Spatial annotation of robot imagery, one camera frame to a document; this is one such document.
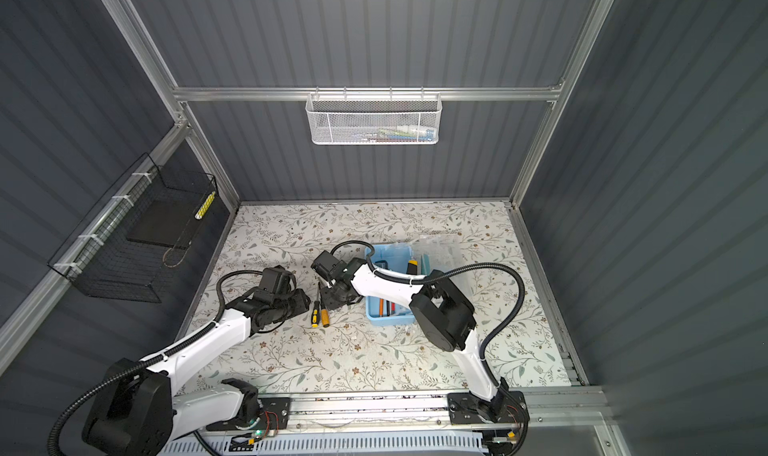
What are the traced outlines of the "blue plastic tool box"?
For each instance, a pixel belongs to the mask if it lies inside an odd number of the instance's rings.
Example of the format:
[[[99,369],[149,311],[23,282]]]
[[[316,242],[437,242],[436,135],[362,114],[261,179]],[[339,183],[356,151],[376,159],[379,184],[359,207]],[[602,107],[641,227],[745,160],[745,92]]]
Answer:
[[[374,272],[365,263],[356,273],[353,281],[354,288],[366,297],[365,314],[374,326],[411,325],[415,316],[409,304],[412,296],[420,289],[417,285],[419,275],[414,276],[414,282],[396,283],[382,277],[383,273],[398,273],[400,278],[408,279],[406,274],[408,261],[416,260],[408,243],[375,244],[375,254],[371,260],[379,268]],[[379,299],[386,303],[385,315],[378,317]],[[396,312],[388,316],[389,302],[396,304]]]

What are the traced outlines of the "yellow black ratchet screwdriver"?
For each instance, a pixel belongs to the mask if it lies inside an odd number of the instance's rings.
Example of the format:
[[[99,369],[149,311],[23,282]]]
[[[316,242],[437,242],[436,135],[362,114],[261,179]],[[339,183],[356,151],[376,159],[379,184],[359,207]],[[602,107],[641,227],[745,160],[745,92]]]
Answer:
[[[412,276],[420,274],[419,269],[418,269],[418,262],[416,260],[411,259],[411,260],[408,261],[407,269],[406,269],[406,274],[407,275],[412,275]]]

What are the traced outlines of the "small yellow black screwdriver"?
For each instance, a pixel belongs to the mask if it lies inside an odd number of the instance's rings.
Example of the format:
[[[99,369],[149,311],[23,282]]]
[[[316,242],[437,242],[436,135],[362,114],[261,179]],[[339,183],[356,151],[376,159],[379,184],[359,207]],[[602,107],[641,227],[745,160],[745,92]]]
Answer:
[[[320,311],[321,311],[320,289],[317,289],[315,291],[315,297],[313,299],[313,306],[311,311],[311,327],[312,328],[318,328],[320,325]]]

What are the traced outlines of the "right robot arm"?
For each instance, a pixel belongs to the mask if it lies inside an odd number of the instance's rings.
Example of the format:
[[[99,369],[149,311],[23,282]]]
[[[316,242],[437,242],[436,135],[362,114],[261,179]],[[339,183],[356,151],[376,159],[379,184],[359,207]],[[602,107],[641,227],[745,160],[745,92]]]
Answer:
[[[498,383],[484,366],[475,308],[451,278],[499,267],[496,263],[475,263],[448,272],[434,270],[428,275],[414,275],[382,268],[368,259],[346,262],[329,251],[321,252],[311,264],[333,289],[353,290],[361,296],[409,308],[429,342],[453,355],[469,392],[487,402],[497,396]]]

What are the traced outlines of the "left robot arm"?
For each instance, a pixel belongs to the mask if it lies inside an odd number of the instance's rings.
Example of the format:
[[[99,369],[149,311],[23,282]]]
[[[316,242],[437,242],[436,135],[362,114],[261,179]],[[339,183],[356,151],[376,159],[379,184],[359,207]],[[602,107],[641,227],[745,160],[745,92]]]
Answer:
[[[273,423],[258,389],[235,378],[195,393],[182,387],[230,348],[306,313],[310,299],[290,271],[255,271],[259,282],[241,296],[221,300],[212,321],[178,342],[109,368],[93,396],[83,441],[107,455],[156,455],[168,442],[211,424],[264,432]]]

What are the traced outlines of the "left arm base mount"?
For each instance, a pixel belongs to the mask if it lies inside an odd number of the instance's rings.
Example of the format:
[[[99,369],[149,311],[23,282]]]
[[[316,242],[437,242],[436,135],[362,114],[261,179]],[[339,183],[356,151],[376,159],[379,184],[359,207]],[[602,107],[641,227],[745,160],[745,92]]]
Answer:
[[[259,397],[245,402],[236,415],[209,424],[207,431],[279,431],[287,427],[291,410],[288,397]]]

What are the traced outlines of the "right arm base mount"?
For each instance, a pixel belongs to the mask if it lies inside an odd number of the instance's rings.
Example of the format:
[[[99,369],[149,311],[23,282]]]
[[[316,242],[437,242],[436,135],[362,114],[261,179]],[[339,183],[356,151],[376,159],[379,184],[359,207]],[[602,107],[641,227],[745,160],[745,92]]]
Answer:
[[[520,391],[499,391],[490,401],[469,392],[449,393],[446,399],[453,425],[530,422],[527,403]]]

